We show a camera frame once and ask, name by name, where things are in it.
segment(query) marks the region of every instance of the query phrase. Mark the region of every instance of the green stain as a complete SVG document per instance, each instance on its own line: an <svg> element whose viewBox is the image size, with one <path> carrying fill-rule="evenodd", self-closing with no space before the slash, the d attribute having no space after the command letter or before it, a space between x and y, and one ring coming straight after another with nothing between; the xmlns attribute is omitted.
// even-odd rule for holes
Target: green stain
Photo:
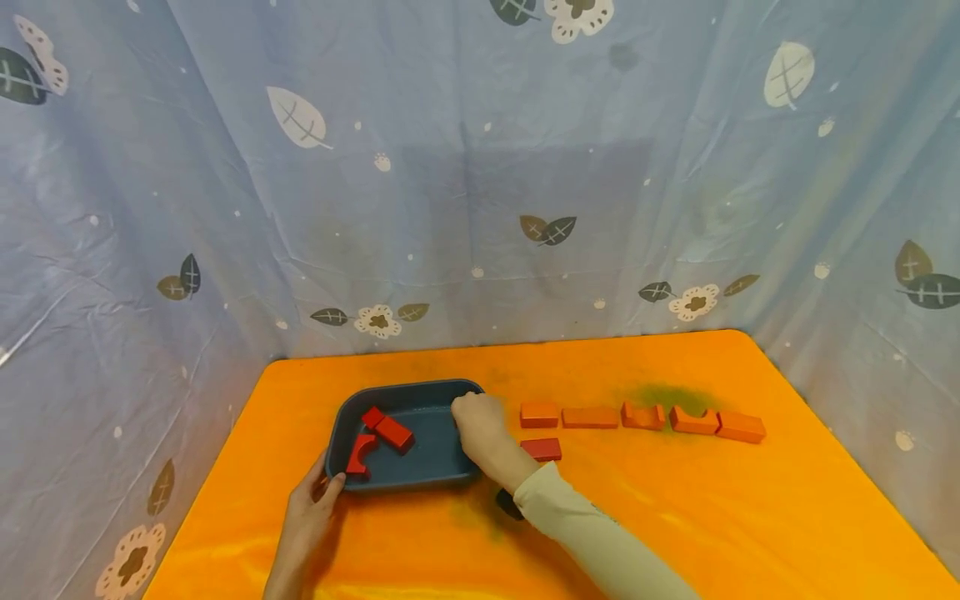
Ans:
<svg viewBox="0 0 960 600"><path fill-rule="evenodd" d="M659 383L637 386L627 392L627 397L634 408L649 408L659 404L667 416L674 406L679 406L691 417L702 416L708 408L713 410L721 408L720 401L712 394L702 390ZM673 433L669 418L663 432Z"/></svg>

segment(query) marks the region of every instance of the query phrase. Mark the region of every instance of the wooden block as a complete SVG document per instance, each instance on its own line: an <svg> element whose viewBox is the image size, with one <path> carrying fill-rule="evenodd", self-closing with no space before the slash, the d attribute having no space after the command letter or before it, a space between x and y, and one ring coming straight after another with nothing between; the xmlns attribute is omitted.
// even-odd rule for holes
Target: wooden block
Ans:
<svg viewBox="0 0 960 600"><path fill-rule="evenodd" d="M400 454L406 454L414 445L414 434L391 417L384 416L374 430L384 441L396 448Z"/></svg>
<svg viewBox="0 0 960 600"><path fill-rule="evenodd" d="M520 404L520 427L535 429L556 427L560 409L553 402L524 402Z"/></svg>
<svg viewBox="0 0 960 600"><path fill-rule="evenodd" d="M702 417L691 417L681 407L674 406L670 409L670 426L674 431L711 436L716 433L720 421L717 420L717 412L712 408L707 408Z"/></svg>
<svg viewBox="0 0 960 600"><path fill-rule="evenodd" d="M537 459L538 463L559 461L563 457L563 454L560 451L560 440L557 438L524 440L523 442L520 442L520 447L526 450L527 454Z"/></svg>
<svg viewBox="0 0 960 600"><path fill-rule="evenodd" d="M648 408L634 408L629 402L623 403L620 409L620 417L623 419L624 427L634 427L638 429L651 429L660 431L666 423L666 415L663 413L663 407L659 404Z"/></svg>
<svg viewBox="0 0 960 600"><path fill-rule="evenodd" d="M377 407L371 408L367 413L360 418L363 424L367 425L367 428L373 431L377 424L383 420L383 413L380 412L380 409Z"/></svg>
<svg viewBox="0 0 960 600"><path fill-rule="evenodd" d="M577 429L616 429L620 416L615 408L564 408L564 427Z"/></svg>
<svg viewBox="0 0 960 600"><path fill-rule="evenodd" d="M350 460L347 462L347 475L359 475L364 479L370 479L370 470L363 464L371 450L375 449L380 441L371 433L361 433L353 443L353 451L350 452Z"/></svg>
<svg viewBox="0 0 960 600"><path fill-rule="evenodd" d="M718 438L759 444L763 438L767 437L767 429L759 417L733 411L720 411L717 418L720 420L720 428L717 429Z"/></svg>

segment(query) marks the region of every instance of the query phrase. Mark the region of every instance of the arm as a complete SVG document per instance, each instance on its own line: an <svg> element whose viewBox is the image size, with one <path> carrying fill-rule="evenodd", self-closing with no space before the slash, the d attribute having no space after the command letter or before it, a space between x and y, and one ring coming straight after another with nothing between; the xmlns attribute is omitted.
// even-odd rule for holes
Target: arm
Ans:
<svg viewBox="0 0 960 600"><path fill-rule="evenodd" d="M612 600L694 600L697 594L669 566L566 483L543 468L503 425L492 396L454 400L453 417L470 460L507 492L530 523L560 543Z"/></svg>
<svg viewBox="0 0 960 600"><path fill-rule="evenodd" d="M263 600L302 598L307 562L326 534L334 502L346 479L343 473L339 473L326 480L325 458L326 452L290 492L274 565L263 589Z"/></svg>

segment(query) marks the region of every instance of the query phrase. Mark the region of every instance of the blue curtain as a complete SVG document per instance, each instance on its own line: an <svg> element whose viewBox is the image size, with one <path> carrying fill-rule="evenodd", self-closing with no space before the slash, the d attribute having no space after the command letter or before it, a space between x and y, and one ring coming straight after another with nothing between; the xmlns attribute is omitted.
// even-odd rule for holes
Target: blue curtain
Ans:
<svg viewBox="0 0 960 600"><path fill-rule="evenodd" d="M724 327L960 572L958 73L953 0L6 3L0 595L141 593L277 358Z"/></svg>

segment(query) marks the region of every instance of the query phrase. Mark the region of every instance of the rectangular block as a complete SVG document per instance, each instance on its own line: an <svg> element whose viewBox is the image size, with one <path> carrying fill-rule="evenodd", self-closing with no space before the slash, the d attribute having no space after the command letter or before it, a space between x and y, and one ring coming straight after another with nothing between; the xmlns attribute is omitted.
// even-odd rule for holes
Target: rectangular block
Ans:
<svg viewBox="0 0 960 600"><path fill-rule="evenodd" d="M717 413L717 418L720 421L720 428L717 429L716 434L718 438L759 444L763 438L767 437L767 429L759 417L733 411L720 411Z"/></svg>
<svg viewBox="0 0 960 600"><path fill-rule="evenodd" d="M691 417L683 408L674 406L670 409L670 426L674 431L711 436L720 427L720 421L717 420L717 412L712 408L707 408L702 417Z"/></svg>
<svg viewBox="0 0 960 600"><path fill-rule="evenodd" d="M556 427L560 422L560 408L553 402L524 402L520 404L520 427L524 429Z"/></svg>
<svg viewBox="0 0 960 600"><path fill-rule="evenodd" d="M396 448L400 454L406 454L414 445L414 434L391 417L384 417L374 430L383 440Z"/></svg>
<svg viewBox="0 0 960 600"><path fill-rule="evenodd" d="M666 415L659 404L647 408L634 408L629 402L624 402L620 409L620 418L623 419L624 427L652 431L660 431L666 424Z"/></svg>
<svg viewBox="0 0 960 600"><path fill-rule="evenodd" d="M559 461L563 456L560 451L560 440L557 438L543 438L542 440L524 440L520 442L520 447L527 451L527 454L537 459L539 463L548 461Z"/></svg>
<svg viewBox="0 0 960 600"><path fill-rule="evenodd" d="M616 429L620 416L615 408L596 406L593 408L564 408L564 427L571 429Z"/></svg>
<svg viewBox="0 0 960 600"><path fill-rule="evenodd" d="M380 412L380 409L377 407L371 408L367 413L360 418L363 424L367 425L367 428L373 431L377 424L383 420L383 413Z"/></svg>

